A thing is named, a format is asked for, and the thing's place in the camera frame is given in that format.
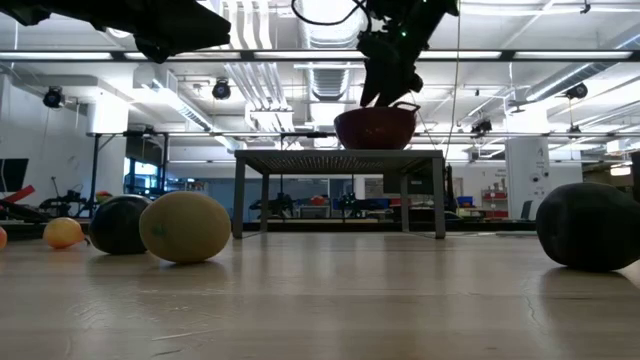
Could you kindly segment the distant black rig frame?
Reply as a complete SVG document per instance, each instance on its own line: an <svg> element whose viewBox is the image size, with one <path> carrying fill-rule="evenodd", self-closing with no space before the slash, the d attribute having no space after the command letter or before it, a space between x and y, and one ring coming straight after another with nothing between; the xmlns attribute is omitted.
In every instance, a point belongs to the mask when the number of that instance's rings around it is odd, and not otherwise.
<svg viewBox="0 0 640 360"><path fill-rule="evenodd" d="M151 130L124 131L120 133L88 133L88 136L94 138L90 198L87 203L90 218L94 216L94 213L98 207L97 195L96 195L96 184L98 180L99 153L114 138L122 137L122 138L126 138L127 140L129 140L130 138L139 139L142 143L142 146L146 138L160 137L163 139L163 145L161 150L162 158L161 158L161 162L157 165L159 180L157 183L157 187L151 190L151 194L153 196L156 196L156 195L162 195L166 192L165 186L166 186L167 166L169 163L169 148L170 148L170 145L169 145L170 134L168 132L156 132Z"/></svg>

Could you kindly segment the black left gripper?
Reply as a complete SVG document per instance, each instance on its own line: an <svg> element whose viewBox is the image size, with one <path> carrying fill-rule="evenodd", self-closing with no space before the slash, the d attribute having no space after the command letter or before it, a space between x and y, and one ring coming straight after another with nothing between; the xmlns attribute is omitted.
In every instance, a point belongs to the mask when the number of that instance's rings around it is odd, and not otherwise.
<svg viewBox="0 0 640 360"><path fill-rule="evenodd" d="M163 63L170 56L170 26L175 46L199 50L227 45L231 24L196 0L89 0L97 29L131 34L149 60Z"/></svg>

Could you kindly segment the white square pillar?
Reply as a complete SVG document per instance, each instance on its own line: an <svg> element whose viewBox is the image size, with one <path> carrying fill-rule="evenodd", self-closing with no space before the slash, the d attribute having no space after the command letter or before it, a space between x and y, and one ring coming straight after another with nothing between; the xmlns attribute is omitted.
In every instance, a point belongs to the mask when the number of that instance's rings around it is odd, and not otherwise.
<svg viewBox="0 0 640 360"><path fill-rule="evenodd" d="M507 200L511 219L535 219L540 203L551 191L548 139L546 137L509 138L505 143Z"/></svg>

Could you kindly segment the black wall monitor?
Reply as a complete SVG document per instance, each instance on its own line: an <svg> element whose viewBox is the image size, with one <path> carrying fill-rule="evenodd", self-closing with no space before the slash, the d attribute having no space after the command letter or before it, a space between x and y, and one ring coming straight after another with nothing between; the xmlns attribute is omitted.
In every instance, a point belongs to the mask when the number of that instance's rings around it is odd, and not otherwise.
<svg viewBox="0 0 640 360"><path fill-rule="evenodd" d="M28 162L27 158L0 159L0 192L16 192L23 188Z"/></svg>

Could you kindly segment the oval tan kiwi fruit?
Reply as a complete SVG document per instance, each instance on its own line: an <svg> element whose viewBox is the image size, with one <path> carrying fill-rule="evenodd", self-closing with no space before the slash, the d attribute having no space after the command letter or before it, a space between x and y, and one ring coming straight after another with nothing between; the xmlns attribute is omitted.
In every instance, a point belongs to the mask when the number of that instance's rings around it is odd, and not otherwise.
<svg viewBox="0 0 640 360"><path fill-rule="evenodd" d="M167 193L142 212L139 233L160 259L199 263L216 256L231 236L229 214L215 199L197 192Z"/></svg>

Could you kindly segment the red shelf bins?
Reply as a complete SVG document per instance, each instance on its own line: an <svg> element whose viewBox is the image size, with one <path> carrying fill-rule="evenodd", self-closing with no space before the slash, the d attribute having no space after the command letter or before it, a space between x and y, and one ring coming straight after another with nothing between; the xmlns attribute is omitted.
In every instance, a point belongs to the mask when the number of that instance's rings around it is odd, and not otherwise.
<svg viewBox="0 0 640 360"><path fill-rule="evenodd" d="M486 218L508 218L508 195L504 190L483 190L481 210Z"/></svg>

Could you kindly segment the large dark avocado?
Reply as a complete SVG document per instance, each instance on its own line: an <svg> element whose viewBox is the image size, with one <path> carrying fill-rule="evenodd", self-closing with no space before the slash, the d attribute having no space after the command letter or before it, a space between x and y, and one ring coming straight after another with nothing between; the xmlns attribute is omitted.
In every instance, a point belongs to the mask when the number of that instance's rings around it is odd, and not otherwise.
<svg viewBox="0 0 640 360"><path fill-rule="evenodd" d="M543 251L558 264L619 270L640 260L640 203L611 185L562 185L539 205L536 232Z"/></svg>

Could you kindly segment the small yellow-orange fruit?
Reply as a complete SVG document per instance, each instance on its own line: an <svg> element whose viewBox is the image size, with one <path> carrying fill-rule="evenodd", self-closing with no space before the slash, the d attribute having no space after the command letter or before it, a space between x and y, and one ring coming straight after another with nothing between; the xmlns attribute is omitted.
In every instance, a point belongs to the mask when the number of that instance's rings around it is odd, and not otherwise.
<svg viewBox="0 0 640 360"><path fill-rule="evenodd" d="M47 223L43 232L44 241L53 249L66 249L79 243L89 245L79 222L72 218L55 218Z"/></svg>

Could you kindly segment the silver ceiling air duct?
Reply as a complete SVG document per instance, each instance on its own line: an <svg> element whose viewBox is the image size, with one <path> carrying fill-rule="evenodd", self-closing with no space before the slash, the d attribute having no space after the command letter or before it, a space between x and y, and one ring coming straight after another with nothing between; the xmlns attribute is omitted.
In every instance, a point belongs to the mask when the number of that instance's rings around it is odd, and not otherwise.
<svg viewBox="0 0 640 360"><path fill-rule="evenodd" d="M333 23L344 19L355 7L353 0L297 0L299 13L315 22ZM356 10L338 25L320 26L300 21L300 29L309 48L352 48L359 32L366 25L366 17Z"/></svg>

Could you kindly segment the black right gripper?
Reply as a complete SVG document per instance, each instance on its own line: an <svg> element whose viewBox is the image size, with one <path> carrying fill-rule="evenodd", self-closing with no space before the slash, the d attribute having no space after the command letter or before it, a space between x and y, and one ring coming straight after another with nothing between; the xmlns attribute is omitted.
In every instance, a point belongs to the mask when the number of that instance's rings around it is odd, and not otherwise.
<svg viewBox="0 0 640 360"><path fill-rule="evenodd" d="M419 92L423 80L415 62L424 49L424 27L362 31L357 50L365 56L366 76L360 106L368 106L378 94L375 106L387 107L406 93Z"/></svg>

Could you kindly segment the dark round fruit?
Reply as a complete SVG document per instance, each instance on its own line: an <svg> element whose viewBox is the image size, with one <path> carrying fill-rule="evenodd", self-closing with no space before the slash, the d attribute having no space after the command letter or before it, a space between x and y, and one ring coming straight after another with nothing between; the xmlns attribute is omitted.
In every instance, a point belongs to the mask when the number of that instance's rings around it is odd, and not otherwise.
<svg viewBox="0 0 640 360"><path fill-rule="evenodd" d="M104 202L89 224L91 244L111 255L145 253L147 249L139 233L139 220L151 203L146 197L129 194Z"/></svg>

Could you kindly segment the grey perforated metal shelf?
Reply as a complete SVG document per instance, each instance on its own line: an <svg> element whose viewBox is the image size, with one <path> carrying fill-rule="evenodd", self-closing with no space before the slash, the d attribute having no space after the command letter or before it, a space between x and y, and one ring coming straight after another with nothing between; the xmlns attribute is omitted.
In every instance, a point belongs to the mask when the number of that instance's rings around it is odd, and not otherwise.
<svg viewBox="0 0 640 360"><path fill-rule="evenodd" d="M426 166L432 170L435 238L446 238L444 210L444 154L440 150L237 150L234 177L232 235L244 231L246 169L262 176L261 206L268 208L269 177L275 175L373 175L387 172L401 177L401 228L410 230L408 176Z"/></svg>

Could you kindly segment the red flat bar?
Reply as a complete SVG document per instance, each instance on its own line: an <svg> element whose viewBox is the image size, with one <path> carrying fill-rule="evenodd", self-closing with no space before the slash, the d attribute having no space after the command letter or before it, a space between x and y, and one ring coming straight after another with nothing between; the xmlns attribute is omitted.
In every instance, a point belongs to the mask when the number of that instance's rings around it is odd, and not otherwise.
<svg viewBox="0 0 640 360"><path fill-rule="evenodd" d="M4 203L14 204L16 202L19 202L25 199L26 197L30 196L34 192L35 192L35 188L32 185L28 185L27 187L22 188L3 199L0 199L0 204L4 204Z"/></svg>

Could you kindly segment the purple plastic colander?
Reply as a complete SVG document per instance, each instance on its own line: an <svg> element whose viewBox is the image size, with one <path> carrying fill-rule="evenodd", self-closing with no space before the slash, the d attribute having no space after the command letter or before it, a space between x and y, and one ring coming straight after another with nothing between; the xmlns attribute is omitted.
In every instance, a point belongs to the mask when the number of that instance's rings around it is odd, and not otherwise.
<svg viewBox="0 0 640 360"><path fill-rule="evenodd" d="M408 102L354 109L338 115L334 129L349 150L402 150L414 136L419 110Z"/></svg>

